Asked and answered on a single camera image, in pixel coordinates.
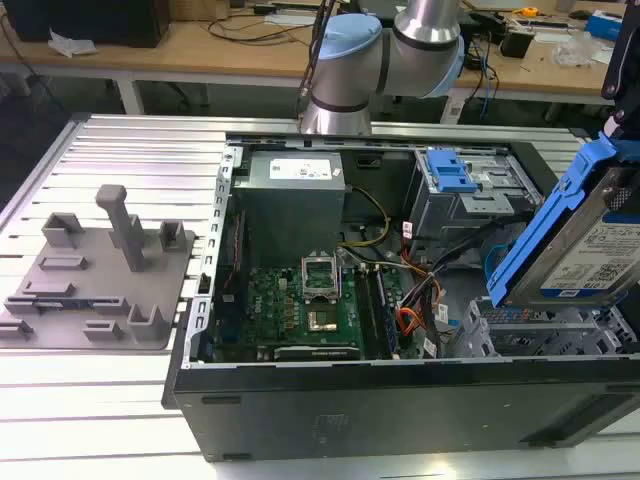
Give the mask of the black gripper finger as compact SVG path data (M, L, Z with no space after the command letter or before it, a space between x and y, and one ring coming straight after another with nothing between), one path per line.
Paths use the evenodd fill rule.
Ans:
M616 214L639 213L639 170L624 169L604 193L605 205Z
M628 1L601 90L614 109L605 124L609 138L639 140L639 2Z

